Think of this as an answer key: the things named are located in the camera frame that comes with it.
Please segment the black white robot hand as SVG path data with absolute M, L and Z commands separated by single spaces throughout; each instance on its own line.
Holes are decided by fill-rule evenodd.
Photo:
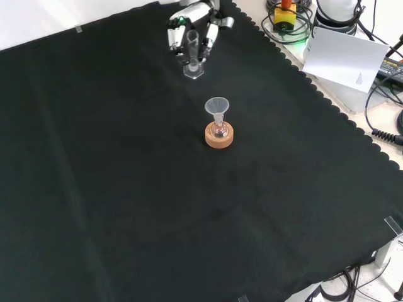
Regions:
M 205 27 L 204 37 L 198 52 L 198 60 L 206 62 L 216 42 L 220 30 L 232 28 L 234 18 L 229 16 L 220 1 L 180 1 L 182 10 L 174 13 L 167 22 L 169 50 L 179 63 L 187 65 L 190 56 L 186 54 L 187 33 L 201 26 Z

